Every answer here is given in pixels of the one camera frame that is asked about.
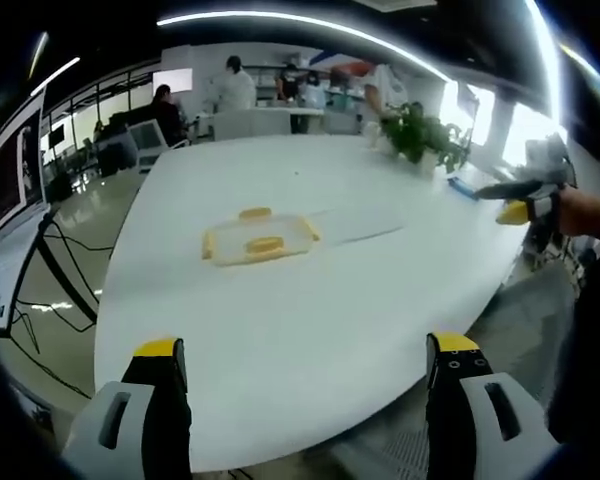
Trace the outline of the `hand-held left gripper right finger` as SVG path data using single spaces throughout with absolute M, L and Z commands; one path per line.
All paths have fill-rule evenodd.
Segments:
M 541 405 L 468 337 L 434 332 L 426 345 L 427 477 L 535 477 L 556 451 Z

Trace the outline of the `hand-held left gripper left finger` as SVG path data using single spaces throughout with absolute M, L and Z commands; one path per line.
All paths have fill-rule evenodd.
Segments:
M 63 459 L 80 479 L 191 478 L 187 392 L 184 341 L 141 345 L 75 417 Z

